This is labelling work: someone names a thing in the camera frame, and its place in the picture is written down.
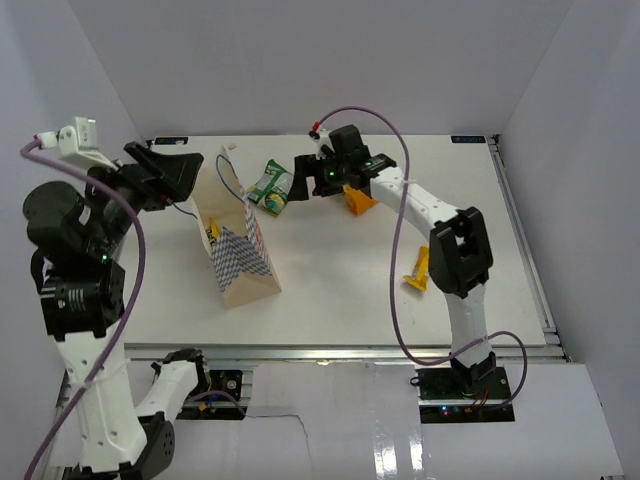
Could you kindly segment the green snack packet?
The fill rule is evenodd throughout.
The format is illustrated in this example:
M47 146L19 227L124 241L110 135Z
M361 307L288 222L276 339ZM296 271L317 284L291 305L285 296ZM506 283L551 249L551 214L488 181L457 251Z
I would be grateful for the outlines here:
M248 200L264 212L278 217L289 201L293 175L274 159L270 159L259 180L247 189Z

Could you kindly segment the orange snack multipack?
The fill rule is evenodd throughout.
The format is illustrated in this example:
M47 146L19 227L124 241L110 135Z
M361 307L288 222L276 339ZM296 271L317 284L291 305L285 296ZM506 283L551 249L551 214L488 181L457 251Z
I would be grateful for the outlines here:
M343 186L343 193L347 208L355 216L364 214L377 204L376 200L372 199L364 192L348 185Z

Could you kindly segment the yellow M&M's packet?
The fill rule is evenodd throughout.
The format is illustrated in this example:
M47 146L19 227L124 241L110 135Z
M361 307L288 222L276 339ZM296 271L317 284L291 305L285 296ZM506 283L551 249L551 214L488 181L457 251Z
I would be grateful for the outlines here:
M221 231L213 217L209 218L209 225L205 228L205 234L211 251L214 251L220 242Z

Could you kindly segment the paper bag blue pattern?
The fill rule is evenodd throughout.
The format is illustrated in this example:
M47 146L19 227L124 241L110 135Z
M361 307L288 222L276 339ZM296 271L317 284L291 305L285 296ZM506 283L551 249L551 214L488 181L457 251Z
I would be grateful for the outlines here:
M281 292L259 222L225 148L204 159L186 204L196 218L226 309ZM205 234L210 217L221 231L214 251Z

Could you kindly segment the yellow snack bar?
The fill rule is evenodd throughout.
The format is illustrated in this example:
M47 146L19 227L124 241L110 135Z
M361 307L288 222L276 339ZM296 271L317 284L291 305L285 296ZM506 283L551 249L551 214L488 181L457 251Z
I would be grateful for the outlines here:
M412 273L405 275L403 281L418 291L425 292L428 288L429 248L421 246Z

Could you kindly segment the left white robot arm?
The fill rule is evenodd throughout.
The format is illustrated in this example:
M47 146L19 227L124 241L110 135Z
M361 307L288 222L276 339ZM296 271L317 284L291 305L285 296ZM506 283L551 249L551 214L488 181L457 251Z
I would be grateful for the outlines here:
M124 165L59 170L82 180L39 185L22 211L35 246L31 274L46 332L61 354L73 394L81 456L74 479L152 479L171 464L174 423L188 398L211 387L202 352L185 348L154 364L144 400L132 398L122 335L139 295L125 288L116 252L128 232L142 229L139 214L161 211L191 195L202 155L163 155L136 142Z

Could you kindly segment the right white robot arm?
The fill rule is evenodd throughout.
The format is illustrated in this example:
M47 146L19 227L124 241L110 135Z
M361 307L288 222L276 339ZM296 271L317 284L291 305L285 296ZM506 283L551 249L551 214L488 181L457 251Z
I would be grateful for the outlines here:
M317 151L295 157L290 200L338 195L349 186L423 235L428 278L444 294L448 309L452 388L463 398L477 397L496 368L485 315L485 285L494 260L482 213L475 207L459 209L411 182L409 168L385 154L371 154L354 125L333 131L314 125L309 136Z

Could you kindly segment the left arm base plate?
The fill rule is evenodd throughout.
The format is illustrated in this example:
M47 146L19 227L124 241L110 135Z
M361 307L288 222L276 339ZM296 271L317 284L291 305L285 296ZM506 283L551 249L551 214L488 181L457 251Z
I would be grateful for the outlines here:
M242 420L245 407L241 404L243 372L241 370L210 370L209 380L197 386L188 396L209 392L208 396L186 402L181 420Z

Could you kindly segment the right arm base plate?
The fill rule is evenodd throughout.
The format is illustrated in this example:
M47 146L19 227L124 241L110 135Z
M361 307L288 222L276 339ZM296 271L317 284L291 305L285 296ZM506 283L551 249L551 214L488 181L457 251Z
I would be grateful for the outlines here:
M417 389L423 425L515 421L513 407L502 406L511 396L503 367L476 386L464 385L451 368L418 369L409 383Z

